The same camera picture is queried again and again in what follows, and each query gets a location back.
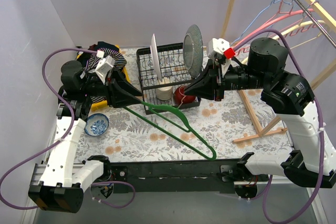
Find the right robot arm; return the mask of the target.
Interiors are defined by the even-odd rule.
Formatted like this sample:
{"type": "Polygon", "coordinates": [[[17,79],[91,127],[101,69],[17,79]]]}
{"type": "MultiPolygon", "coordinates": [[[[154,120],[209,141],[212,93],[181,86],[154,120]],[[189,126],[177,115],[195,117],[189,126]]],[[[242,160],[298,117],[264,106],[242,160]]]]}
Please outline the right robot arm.
{"type": "Polygon", "coordinates": [[[332,188],[335,184],[335,148],[318,116],[308,81],[285,70],[289,50],[272,38],[250,44],[246,65],[222,73],[218,61],[209,60],[204,71],[185,89],[187,95],[220,101],[225,91],[261,89],[265,102],[286,124],[294,149],[289,154],[261,155],[249,152],[234,172],[242,180],[255,175],[287,177],[301,187],[332,188]]]}

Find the blue wire hanger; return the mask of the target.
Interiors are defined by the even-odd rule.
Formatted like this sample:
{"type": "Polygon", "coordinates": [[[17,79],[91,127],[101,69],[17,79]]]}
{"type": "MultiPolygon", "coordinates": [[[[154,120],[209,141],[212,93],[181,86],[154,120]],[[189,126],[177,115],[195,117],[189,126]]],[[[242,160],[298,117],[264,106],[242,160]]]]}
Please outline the blue wire hanger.
{"type": "Polygon", "coordinates": [[[269,9],[272,5],[275,5],[276,3],[279,3],[279,5],[281,4],[285,4],[285,5],[289,5],[289,6],[293,6],[293,4],[286,2],[284,0],[271,0],[271,2],[268,4],[268,6],[266,6],[264,9],[262,9],[257,15],[256,17],[251,21],[251,23],[244,29],[244,31],[242,32],[242,34],[236,38],[234,41],[232,41],[230,43],[231,46],[233,46],[236,42],[239,42],[242,40],[243,35],[250,29],[250,27],[254,24],[254,22],[258,19],[258,17],[264,13],[267,9],[269,9]]]}

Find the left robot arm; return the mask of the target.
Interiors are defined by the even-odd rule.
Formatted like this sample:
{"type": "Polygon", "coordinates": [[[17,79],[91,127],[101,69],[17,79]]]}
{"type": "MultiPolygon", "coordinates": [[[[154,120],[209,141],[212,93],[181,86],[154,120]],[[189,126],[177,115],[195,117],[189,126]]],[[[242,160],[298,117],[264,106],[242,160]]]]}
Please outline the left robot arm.
{"type": "Polygon", "coordinates": [[[29,198],[41,209],[77,213],[85,191],[95,182],[108,181],[114,172],[109,158],[90,156],[73,172],[75,154],[91,109],[91,97],[104,97],[109,106],[122,108],[138,104],[141,92],[133,87],[119,68],[100,63],[92,73],[78,61],[61,67],[58,91],[57,131],[47,166],[37,185],[29,187],[29,198]]]}

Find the black tank top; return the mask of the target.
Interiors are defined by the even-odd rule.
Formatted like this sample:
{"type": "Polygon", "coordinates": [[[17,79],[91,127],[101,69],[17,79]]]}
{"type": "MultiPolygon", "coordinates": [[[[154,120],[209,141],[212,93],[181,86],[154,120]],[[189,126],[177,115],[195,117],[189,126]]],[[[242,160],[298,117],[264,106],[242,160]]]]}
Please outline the black tank top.
{"type": "MultiPolygon", "coordinates": [[[[102,51],[107,51],[108,54],[110,54],[110,51],[116,51],[119,52],[120,49],[112,44],[109,44],[104,41],[99,41],[96,44],[93,44],[89,46],[88,50],[90,51],[97,51],[97,50],[102,50],[102,51]]],[[[79,52],[77,53],[76,60],[79,61],[82,66],[89,66],[89,64],[94,64],[97,61],[99,61],[99,58],[95,54],[90,54],[87,52],[79,52]]]]}

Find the thick pink hanger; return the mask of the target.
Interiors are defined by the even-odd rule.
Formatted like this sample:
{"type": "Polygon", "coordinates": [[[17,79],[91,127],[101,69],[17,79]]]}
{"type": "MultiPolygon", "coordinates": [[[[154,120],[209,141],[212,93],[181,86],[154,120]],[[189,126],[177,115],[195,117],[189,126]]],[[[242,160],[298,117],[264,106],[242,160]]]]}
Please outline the thick pink hanger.
{"type": "Polygon", "coordinates": [[[290,6],[290,10],[288,12],[282,12],[281,8],[282,5],[285,5],[284,3],[279,5],[277,12],[269,19],[267,20],[264,24],[262,24],[260,27],[258,27],[256,30],[252,31],[250,34],[248,34],[246,37],[244,37],[241,41],[236,42],[232,48],[235,50],[235,56],[237,57],[239,55],[239,50],[242,50],[245,48],[244,46],[247,44],[247,42],[243,42],[244,40],[251,39],[252,35],[254,35],[256,32],[261,31],[263,29],[267,28],[272,28],[272,26],[280,22],[284,19],[287,19],[292,16],[296,16],[299,14],[303,14],[302,10],[293,10],[293,6],[290,6]]]}

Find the striped tank top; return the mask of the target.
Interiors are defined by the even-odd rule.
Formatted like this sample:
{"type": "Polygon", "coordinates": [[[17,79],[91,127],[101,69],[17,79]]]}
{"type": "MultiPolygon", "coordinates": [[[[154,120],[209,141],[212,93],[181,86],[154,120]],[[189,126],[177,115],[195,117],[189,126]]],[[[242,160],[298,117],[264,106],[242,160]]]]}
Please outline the striped tank top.
{"type": "MultiPolygon", "coordinates": [[[[110,51],[110,54],[108,54],[107,51],[104,51],[104,57],[106,57],[107,55],[113,57],[113,59],[115,60],[114,67],[119,68],[119,70],[122,72],[123,68],[127,64],[127,61],[126,61],[125,57],[123,56],[123,54],[121,54],[120,52],[112,51],[112,50],[110,51]]],[[[89,66],[86,66],[86,70],[89,73],[93,73],[97,64],[98,64],[98,62],[99,61],[97,61],[94,64],[89,64],[89,66]]]]}

